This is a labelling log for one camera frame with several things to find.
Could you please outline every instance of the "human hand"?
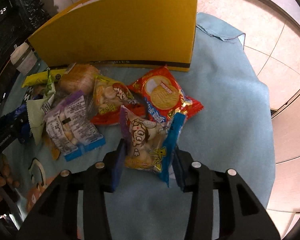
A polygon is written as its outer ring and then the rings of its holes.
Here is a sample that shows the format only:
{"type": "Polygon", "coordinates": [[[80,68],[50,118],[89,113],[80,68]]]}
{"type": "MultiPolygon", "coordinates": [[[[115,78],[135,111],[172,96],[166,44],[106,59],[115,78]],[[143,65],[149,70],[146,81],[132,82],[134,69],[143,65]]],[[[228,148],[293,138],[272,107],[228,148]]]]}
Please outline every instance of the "human hand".
{"type": "Polygon", "coordinates": [[[0,187],[4,186],[6,183],[12,185],[13,187],[19,187],[19,182],[14,181],[12,178],[10,166],[8,164],[7,157],[4,154],[2,154],[2,162],[0,165],[0,171],[1,171],[2,175],[4,176],[4,178],[0,176],[0,187]]]}

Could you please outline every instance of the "yellow box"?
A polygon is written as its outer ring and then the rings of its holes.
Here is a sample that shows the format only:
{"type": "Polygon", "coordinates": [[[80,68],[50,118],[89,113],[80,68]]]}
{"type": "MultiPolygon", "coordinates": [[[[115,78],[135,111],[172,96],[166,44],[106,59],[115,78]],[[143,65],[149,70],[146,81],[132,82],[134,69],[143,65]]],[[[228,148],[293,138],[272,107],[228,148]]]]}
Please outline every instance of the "yellow box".
{"type": "Polygon", "coordinates": [[[188,71],[197,0],[81,0],[29,37],[48,66],[96,62],[188,71]]]}

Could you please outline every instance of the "light green snack wrapper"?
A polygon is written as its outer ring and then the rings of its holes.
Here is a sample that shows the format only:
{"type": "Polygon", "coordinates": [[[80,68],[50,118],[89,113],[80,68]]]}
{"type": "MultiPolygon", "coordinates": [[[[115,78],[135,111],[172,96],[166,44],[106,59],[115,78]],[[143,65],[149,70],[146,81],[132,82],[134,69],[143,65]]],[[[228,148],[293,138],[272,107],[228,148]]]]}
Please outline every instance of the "light green snack wrapper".
{"type": "Polygon", "coordinates": [[[44,90],[43,99],[27,100],[26,102],[29,124],[36,145],[41,141],[44,128],[43,118],[51,109],[55,93],[56,89],[54,87],[50,69],[48,69],[48,83],[44,90]]]}

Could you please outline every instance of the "bread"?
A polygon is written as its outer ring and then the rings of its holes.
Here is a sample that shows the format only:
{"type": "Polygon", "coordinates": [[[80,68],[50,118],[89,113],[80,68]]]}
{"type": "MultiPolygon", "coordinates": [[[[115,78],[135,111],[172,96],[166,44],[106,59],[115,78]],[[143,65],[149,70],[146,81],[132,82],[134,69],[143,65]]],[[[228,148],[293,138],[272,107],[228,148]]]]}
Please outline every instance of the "bread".
{"type": "Polygon", "coordinates": [[[75,64],[68,74],[59,80],[59,87],[71,94],[82,90],[85,95],[90,94],[94,88],[95,75],[99,70],[90,64],[75,64]]]}

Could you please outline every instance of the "silver screw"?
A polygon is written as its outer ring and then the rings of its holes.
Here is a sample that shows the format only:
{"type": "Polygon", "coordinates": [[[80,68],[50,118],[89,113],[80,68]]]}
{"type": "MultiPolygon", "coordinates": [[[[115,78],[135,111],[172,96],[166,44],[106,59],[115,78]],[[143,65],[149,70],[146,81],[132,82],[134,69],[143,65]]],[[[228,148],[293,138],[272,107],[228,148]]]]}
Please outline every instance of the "silver screw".
{"type": "Polygon", "coordinates": [[[228,170],[228,174],[229,174],[230,176],[235,176],[235,175],[237,175],[237,171],[234,170],[234,169],[229,169],[229,170],[228,170]]]}
{"type": "Polygon", "coordinates": [[[192,162],[191,166],[194,168],[200,168],[201,167],[201,163],[200,162],[192,162]]]}
{"type": "Polygon", "coordinates": [[[68,170],[63,170],[63,171],[60,172],[61,177],[66,177],[69,174],[70,174],[70,171],[68,171],[68,170]]]}
{"type": "Polygon", "coordinates": [[[103,162],[98,162],[98,163],[95,164],[95,167],[96,167],[97,169],[102,169],[102,168],[105,167],[105,164],[104,164],[103,162]]]}

